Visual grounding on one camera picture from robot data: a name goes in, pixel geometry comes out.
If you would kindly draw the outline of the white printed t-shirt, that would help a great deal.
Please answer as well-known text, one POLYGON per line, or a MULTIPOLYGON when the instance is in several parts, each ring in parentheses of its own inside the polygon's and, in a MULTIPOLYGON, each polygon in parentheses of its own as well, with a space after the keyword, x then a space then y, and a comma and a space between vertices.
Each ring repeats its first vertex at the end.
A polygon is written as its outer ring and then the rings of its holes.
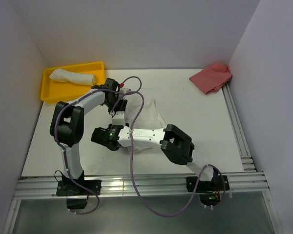
MULTIPOLYGON (((130 134, 130 126, 142 105, 141 98, 135 96, 136 95, 131 95, 126 97, 127 105, 125 110, 125 117, 127 135, 130 134)), ((155 99, 151 96, 145 96, 144 106, 134 123, 134 129, 157 130, 164 129, 166 128, 166 126, 166 122, 164 121, 162 115, 156 108, 155 99)), ((134 142, 133 148, 131 147, 130 143, 128 146, 129 152, 131 153, 131 149, 133 149, 134 154, 139 154, 143 151, 150 150, 153 148, 160 149, 160 145, 149 144, 148 146, 143 146, 141 143, 134 142)))

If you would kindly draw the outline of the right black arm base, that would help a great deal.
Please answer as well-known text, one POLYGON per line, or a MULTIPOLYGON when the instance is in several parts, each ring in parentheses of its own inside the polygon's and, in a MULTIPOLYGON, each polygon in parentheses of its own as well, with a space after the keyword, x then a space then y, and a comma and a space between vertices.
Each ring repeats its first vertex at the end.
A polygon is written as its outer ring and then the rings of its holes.
POLYGON ((199 181, 196 193, 204 206, 215 206, 222 198, 223 191, 229 191, 230 185, 227 176, 216 173, 211 181, 199 181))

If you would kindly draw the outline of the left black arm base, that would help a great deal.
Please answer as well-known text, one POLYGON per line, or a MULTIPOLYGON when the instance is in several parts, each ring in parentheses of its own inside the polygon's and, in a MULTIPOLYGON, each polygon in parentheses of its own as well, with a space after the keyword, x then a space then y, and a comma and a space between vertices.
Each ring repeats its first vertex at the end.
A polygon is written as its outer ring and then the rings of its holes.
POLYGON ((102 181, 99 179, 86 180, 84 172, 74 182, 61 171, 56 170, 54 178, 57 181, 57 197, 66 197, 66 206, 69 210, 83 210, 88 203, 89 196, 93 195, 97 198, 97 208, 100 204, 98 195, 101 191, 102 181))

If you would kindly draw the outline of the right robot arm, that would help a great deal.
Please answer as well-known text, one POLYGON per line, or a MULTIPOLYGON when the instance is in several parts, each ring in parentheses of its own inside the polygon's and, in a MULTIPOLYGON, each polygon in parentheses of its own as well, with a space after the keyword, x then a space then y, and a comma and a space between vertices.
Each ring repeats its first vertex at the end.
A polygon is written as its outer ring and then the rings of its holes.
POLYGON ((187 166, 197 176, 201 176, 205 189, 212 190, 218 185, 214 169, 197 152, 191 137, 173 124, 151 130, 110 124, 106 129, 96 128, 91 141, 111 151, 134 146, 160 148, 170 162, 187 166))

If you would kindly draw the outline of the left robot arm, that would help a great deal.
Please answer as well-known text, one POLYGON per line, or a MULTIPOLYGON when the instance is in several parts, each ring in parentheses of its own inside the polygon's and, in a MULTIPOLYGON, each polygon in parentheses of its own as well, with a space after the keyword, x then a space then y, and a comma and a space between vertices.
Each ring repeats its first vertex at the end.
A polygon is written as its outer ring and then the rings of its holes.
POLYGON ((61 189, 79 195, 85 190, 84 170, 80 162, 79 143, 84 135, 84 117, 97 106, 106 106, 113 118, 125 112, 127 90, 123 83, 108 78, 104 84, 95 85, 81 97, 59 101, 54 110, 50 134, 58 144, 65 172, 59 182, 61 189))

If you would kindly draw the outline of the rolled white t-shirt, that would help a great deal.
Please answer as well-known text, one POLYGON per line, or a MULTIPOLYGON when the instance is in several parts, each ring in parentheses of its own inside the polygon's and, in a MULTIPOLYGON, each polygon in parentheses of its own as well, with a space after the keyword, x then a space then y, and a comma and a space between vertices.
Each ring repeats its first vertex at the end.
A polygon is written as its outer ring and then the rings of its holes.
POLYGON ((97 81, 97 77, 92 74, 82 74, 66 71, 64 69, 56 69, 49 76, 56 82, 70 82, 77 85, 93 86, 97 81))

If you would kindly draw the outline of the yellow plastic tray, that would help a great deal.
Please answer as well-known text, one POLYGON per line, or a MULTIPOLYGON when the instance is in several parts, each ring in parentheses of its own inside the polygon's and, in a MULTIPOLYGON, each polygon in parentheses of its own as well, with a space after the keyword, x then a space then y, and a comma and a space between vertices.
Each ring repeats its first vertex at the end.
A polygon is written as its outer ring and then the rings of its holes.
MULTIPOLYGON (((97 85, 105 83, 105 66, 102 61, 83 63, 69 66, 61 66, 69 72, 92 74, 96 77, 97 85)), ((58 67, 46 68, 42 75, 41 100, 47 103, 74 100, 90 90, 90 86, 78 85, 71 82, 57 82, 49 78, 51 73, 58 67)))

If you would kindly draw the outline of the pink folded t-shirt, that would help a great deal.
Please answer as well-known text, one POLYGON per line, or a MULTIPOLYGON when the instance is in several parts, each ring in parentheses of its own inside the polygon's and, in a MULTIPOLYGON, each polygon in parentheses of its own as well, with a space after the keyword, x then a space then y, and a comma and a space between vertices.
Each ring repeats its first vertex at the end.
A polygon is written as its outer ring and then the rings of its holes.
POLYGON ((221 62, 214 63, 189 78, 205 95, 218 92, 231 79, 230 67, 221 62))

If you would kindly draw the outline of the aluminium right side rail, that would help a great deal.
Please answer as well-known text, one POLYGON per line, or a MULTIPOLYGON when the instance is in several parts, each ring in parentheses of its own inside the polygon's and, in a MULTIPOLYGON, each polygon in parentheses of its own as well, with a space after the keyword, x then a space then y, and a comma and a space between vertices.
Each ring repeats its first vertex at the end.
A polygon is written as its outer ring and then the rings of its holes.
POLYGON ((222 88, 244 172, 257 172, 228 84, 222 88))

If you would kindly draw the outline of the aluminium front rail frame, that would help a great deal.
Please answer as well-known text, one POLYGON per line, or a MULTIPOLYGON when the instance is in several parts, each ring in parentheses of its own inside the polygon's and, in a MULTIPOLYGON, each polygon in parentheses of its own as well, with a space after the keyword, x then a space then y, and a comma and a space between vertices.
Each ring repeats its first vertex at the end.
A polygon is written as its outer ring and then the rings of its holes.
MULTIPOLYGON (((263 172, 225 173, 224 176, 227 176, 230 185, 230 190, 226 191, 225 194, 230 198, 234 193, 261 192, 273 232, 275 234, 284 232, 263 172)), ((191 174, 137 175, 135 177, 128 175, 86 176, 85 179, 102 181, 99 194, 101 198, 135 196, 136 190, 144 197, 186 195, 192 192, 195 185, 195 179, 191 174)), ((21 178, 17 182, 13 194, 3 232, 5 234, 12 233, 23 200, 59 199, 60 197, 56 196, 57 185, 58 183, 53 176, 21 178)))

